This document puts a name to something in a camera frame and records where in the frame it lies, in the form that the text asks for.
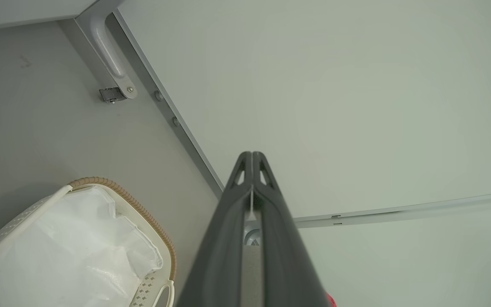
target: metal bracket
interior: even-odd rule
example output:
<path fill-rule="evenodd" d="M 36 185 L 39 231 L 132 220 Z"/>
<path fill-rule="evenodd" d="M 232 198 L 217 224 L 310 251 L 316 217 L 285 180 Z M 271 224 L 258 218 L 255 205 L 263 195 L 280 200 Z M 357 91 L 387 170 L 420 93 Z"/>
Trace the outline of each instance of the metal bracket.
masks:
<path fill-rule="evenodd" d="M 105 102 L 123 99 L 134 99 L 138 96 L 134 84 L 126 71 L 107 36 L 105 19 L 116 10 L 125 0 L 99 0 L 89 7 L 75 21 L 82 33 L 103 62 L 109 75 L 115 80 L 117 88 L 101 89 L 100 93 Z"/>

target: screw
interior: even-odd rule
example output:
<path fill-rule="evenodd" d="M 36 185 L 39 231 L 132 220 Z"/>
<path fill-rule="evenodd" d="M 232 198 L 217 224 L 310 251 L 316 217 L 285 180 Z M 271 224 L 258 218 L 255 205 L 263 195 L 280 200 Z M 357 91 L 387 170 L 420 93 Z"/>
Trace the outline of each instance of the screw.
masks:
<path fill-rule="evenodd" d="M 154 97 L 158 101 L 163 101 L 164 100 L 164 96 L 162 96 L 162 93 L 159 90 L 154 91 Z"/>
<path fill-rule="evenodd" d="M 175 116 L 174 116 L 174 117 L 173 117 L 173 119 L 172 119 L 172 121 L 173 121 L 173 124 L 174 124 L 176 127 L 181 126 L 181 123 L 179 122 L 179 120 L 177 120 L 177 117 L 175 117 Z"/>

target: basket handle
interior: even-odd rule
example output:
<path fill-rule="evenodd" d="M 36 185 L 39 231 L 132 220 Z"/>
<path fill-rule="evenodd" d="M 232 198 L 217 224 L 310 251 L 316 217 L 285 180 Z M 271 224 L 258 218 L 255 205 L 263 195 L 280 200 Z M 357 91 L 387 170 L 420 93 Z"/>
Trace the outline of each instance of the basket handle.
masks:
<path fill-rule="evenodd" d="M 156 306 L 158 303 L 158 299 L 160 299 L 160 296 L 162 295 L 162 291 L 164 291 L 165 288 L 168 288 L 168 301 L 166 302 L 166 307 L 172 307 L 173 305 L 173 297 L 175 295 L 175 288 L 173 287 L 173 280 L 168 280 L 168 283 L 164 284 L 162 288 L 160 288 L 160 291 L 158 292 L 158 295 L 156 296 L 156 299 L 154 300 L 153 307 Z"/>

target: red object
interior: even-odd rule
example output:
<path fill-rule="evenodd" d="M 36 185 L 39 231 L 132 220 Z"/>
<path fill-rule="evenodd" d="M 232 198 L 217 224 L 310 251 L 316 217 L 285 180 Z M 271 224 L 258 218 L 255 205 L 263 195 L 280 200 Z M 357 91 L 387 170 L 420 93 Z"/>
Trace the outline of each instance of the red object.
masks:
<path fill-rule="evenodd" d="M 335 300 L 327 293 L 327 299 L 331 302 L 331 306 L 337 307 L 337 303 L 335 303 Z"/>

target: gray floor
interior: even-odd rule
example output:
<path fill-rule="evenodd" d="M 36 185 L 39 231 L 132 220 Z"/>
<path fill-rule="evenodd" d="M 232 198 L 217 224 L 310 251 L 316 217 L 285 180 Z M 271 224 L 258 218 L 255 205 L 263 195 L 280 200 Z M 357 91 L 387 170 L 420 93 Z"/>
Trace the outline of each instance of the gray floor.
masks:
<path fill-rule="evenodd" d="M 0 29 L 0 227 L 80 177 L 135 196 L 177 250 L 177 294 L 217 197 L 126 63 L 139 96 L 109 105 L 58 23 Z"/>

